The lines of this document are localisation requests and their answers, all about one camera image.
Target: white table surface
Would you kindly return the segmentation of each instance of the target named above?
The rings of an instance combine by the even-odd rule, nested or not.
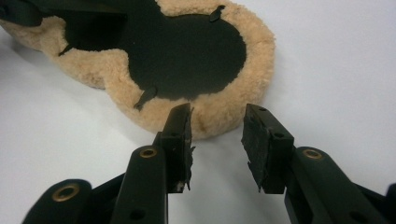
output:
[[[384,194],[396,182],[396,2],[235,2],[276,34],[262,105],[297,147],[326,151],[352,181]],[[193,143],[191,191],[169,196],[169,223],[290,223],[282,195],[258,193],[241,137],[242,127]],[[97,187],[123,173],[153,139],[104,91],[0,28],[0,223],[21,223],[64,179]]]

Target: polishing pad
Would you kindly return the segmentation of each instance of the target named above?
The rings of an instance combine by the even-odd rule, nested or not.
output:
[[[194,139],[241,123],[259,104],[274,67],[274,36],[226,0],[104,0],[120,15],[57,12],[38,26],[0,21],[67,75],[105,89],[119,109],[154,133],[170,110],[191,103]]]

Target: wool polishing pad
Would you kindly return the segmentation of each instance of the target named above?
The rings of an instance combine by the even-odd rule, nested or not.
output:
[[[58,12],[35,27],[0,24],[67,75],[105,89],[139,126],[158,132],[191,103],[194,139],[241,123],[273,74],[274,36],[227,0],[102,0],[124,16]]]

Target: tan wool fleece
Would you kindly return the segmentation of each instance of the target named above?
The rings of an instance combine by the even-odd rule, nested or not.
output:
[[[225,133],[237,127],[244,117],[246,104],[261,101],[273,74],[273,34],[256,15],[228,0],[157,0],[157,3],[166,16],[210,15],[219,5],[225,6],[221,18],[233,25],[243,37],[247,58],[237,78],[223,91],[201,94],[190,101],[155,97],[139,111],[134,109],[134,105],[143,91],[131,80],[128,54],[124,50],[70,49],[59,56],[67,42],[64,39],[65,22],[57,17],[45,18],[38,27],[21,27],[5,21],[0,21],[0,25],[24,46],[43,51],[70,77],[90,87],[106,89],[128,118],[151,132],[161,131],[170,110],[184,103],[191,103],[193,107],[191,128],[194,139]]]

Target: metal grommet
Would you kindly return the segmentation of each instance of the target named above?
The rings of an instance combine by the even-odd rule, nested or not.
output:
[[[151,158],[157,155],[157,149],[155,148],[146,148],[140,152],[140,157],[143,158]]]
[[[318,151],[314,149],[306,149],[303,151],[303,153],[307,158],[312,160],[320,160],[323,157]]]
[[[58,203],[65,202],[79,193],[79,185],[76,183],[67,184],[57,189],[52,194],[52,200]]]

